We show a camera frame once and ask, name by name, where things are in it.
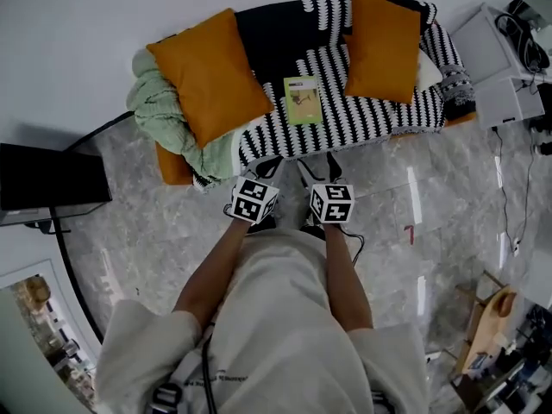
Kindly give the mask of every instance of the orange pillow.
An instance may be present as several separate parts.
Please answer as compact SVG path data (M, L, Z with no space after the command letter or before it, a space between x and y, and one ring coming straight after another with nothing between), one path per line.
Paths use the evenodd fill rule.
M274 109L251 72L232 9L147 50L176 87L201 148Z
M386 0L352 0L345 95L412 103L420 13Z

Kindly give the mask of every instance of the beige t-shirt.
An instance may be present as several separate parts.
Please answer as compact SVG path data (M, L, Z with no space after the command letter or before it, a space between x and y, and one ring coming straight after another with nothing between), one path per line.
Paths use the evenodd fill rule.
M209 348L219 413L385 412L376 392L397 414L428 412L419 332L343 331L329 310L324 251L323 241L295 230L246 238ZM98 410L144 412L171 380L183 389L179 412L207 413L200 336L190 313L159 317L120 302L97 366Z

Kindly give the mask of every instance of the book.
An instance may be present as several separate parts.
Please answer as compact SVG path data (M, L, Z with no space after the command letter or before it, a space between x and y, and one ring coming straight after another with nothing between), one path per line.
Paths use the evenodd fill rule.
M284 89L290 124L322 122L322 105L316 77L284 78Z

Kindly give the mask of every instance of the t-shirt sleeve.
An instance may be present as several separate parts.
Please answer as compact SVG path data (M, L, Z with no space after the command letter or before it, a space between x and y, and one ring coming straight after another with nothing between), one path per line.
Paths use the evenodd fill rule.
M117 303L97 363L96 394L113 412L137 412L201 336L186 311L157 316L132 300Z
M410 324L348 333L373 391L383 392L398 412L429 411L423 341Z

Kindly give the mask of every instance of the sofa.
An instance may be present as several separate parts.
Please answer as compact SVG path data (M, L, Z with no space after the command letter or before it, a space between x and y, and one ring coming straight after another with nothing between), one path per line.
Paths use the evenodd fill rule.
M428 90L415 89L412 104L343 96L349 60L343 35L353 28L351 0L297 0L235 13L249 65L275 107L241 131L231 155L237 172L263 156L300 158L394 135L436 132L446 120L475 117L474 90L448 33L436 22L436 6L389 1L421 14L420 49L443 75L443 81ZM318 77L323 122L292 126L286 120L283 78L298 75ZM203 190L219 180L200 176L182 155L159 143L156 148L167 184L194 184Z

